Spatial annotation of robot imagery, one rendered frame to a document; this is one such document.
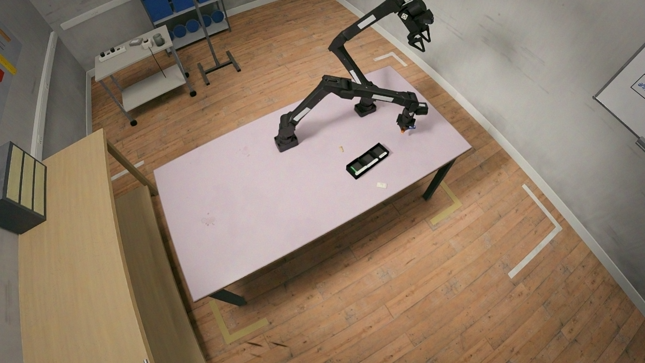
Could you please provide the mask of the black bin rack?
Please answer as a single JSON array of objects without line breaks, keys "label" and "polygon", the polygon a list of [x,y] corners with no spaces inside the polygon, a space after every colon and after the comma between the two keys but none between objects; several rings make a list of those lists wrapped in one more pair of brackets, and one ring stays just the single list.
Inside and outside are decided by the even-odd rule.
[{"label": "black bin rack", "polygon": [[[346,170],[354,179],[358,179],[388,155],[389,151],[382,146],[381,143],[377,143],[375,146],[359,156],[359,158],[353,159],[352,162],[347,164]],[[357,172],[354,172],[351,167],[353,167]]]}]

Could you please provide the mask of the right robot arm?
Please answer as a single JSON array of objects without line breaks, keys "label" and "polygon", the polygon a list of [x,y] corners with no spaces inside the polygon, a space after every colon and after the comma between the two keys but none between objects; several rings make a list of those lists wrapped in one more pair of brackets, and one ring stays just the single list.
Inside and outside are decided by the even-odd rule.
[{"label": "right robot arm", "polygon": [[418,102],[417,96],[413,92],[381,89],[378,87],[355,83],[349,78],[324,75],[316,88],[309,93],[302,102],[300,102],[299,106],[297,106],[295,110],[281,115],[279,124],[280,133],[278,130],[277,136],[274,137],[279,149],[298,142],[298,139],[294,134],[296,126],[299,124],[300,120],[309,113],[309,111],[311,111],[325,96],[330,93],[334,93],[336,96],[348,100],[352,100],[353,97],[365,97],[368,99],[395,103],[405,107],[402,114],[407,117],[412,117],[414,114],[428,114],[427,103]]}]

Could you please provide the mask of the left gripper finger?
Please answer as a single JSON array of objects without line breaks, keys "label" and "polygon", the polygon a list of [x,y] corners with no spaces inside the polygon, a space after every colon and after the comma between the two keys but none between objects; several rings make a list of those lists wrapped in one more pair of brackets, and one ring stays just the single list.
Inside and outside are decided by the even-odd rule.
[{"label": "left gripper finger", "polygon": [[[419,48],[419,47],[415,44],[415,43],[418,43],[418,42],[419,42],[419,43],[421,43],[422,49],[421,49],[421,48]],[[409,45],[410,45],[410,46],[412,46],[412,47],[414,47],[414,48],[417,48],[418,50],[420,50],[420,51],[422,51],[422,52],[424,52],[424,51],[425,51],[424,43],[422,42],[422,37],[417,38],[417,39],[416,39],[415,41],[413,41],[412,43],[409,43]]]},{"label": "left gripper finger", "polygon": [[429,26],[426,28],[427,33],[428,33],[428,39],[420,32],[418,35],[421,35],[421,37],[426,40],[428,43],[431,42],[430,35],[429,35]]}]

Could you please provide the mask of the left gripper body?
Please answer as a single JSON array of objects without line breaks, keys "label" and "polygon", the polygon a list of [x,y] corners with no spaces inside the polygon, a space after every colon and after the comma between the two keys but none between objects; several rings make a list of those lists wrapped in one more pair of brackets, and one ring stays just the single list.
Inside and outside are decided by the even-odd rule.
[{"label": "left gripper body", "polygon": [[[414,17],[413,17],[413,18],[414,18]],[[413,19],[413,18],[412,18],[412,19]],[[410,34],[408,34],[408,35],[407,35],[407,39],[409,40],[409,41],[408,41],[408,44],[409,44],[409,43],[412,43],[413,41],[415,41],[415,40],[417,39],[417,38],[415,38],[415,36],[416,36],[416,35],[418,35],[418,34],[419,34],[419,32],[421,32],[421,33],[422,33],[422,32],[424,32],[424,31],[425,31],[425,29],[428,27],[428,24],[423,24],[423,25],[422,25],[422,27],[420,28],[420,30],[418,30],[418,31],[416,31],[416,32],[413,32],[413,31],[412,31],[412,29],[411,29],[411,28],[408,26],[408,24],[407,24],[407,23],[409,23],[410,21],[412,21],[412,19],[410,19],[408,22],[404,23],[404,24],[405,24],[405,27],[406,27],[406,28],[409,30],[409,32],[410,32]]]}]

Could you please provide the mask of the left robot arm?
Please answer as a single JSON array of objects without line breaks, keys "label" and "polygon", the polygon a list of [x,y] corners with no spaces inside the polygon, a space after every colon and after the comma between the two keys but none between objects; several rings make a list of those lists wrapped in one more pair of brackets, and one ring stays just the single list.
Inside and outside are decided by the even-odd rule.
[{"label": "left robot arm", "polygon": [[[405,2],[405,0],[385,0],[385,2],[371,10],[361,19],[358,19],[350,27],[341,31],[331,42],[329,51],[332,51],[337,56],[356,83],[378,87],[372,81],[368,81],[365,78],[352,57],[348,54],[344,44],[355,35],[360,34],[364,29],[378,22],[378,20],[391,13],[396,14],[397,12],[399,12],[397,16],[399,16],[403,23],[408,22],[414,17],[412,21],[407,23],[413,32],[420,30],[423,24],[433,24],[434,22],[433,13],[430,9],[427,10],[426,4],[422,0],[409,0],[409,2]],[[354,105],[354,107],[358,113],[364,115],[377,109],[377,106],[373,103],[374,101],[376,102],[376,100],[361,97],[359,103]]]}]

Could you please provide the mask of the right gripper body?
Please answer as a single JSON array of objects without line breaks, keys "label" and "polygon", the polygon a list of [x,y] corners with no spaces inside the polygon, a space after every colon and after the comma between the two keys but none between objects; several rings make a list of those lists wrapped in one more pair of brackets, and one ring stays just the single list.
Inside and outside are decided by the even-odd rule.
[{"label": "right gripper body", "polygon": [[[401,116],[402,116],[402,118],[401,118]],[[401,113],[399,113],[399,115],[397,117],[397,121],[396,121],[397,125],[402,126],[402,127],[406,127],[408,129],[409,129],[409,127],[413,128],[416,119],[413,118],[413,121],[412,121],[412,117],[406,117],[404,114],[402,115]]]}]

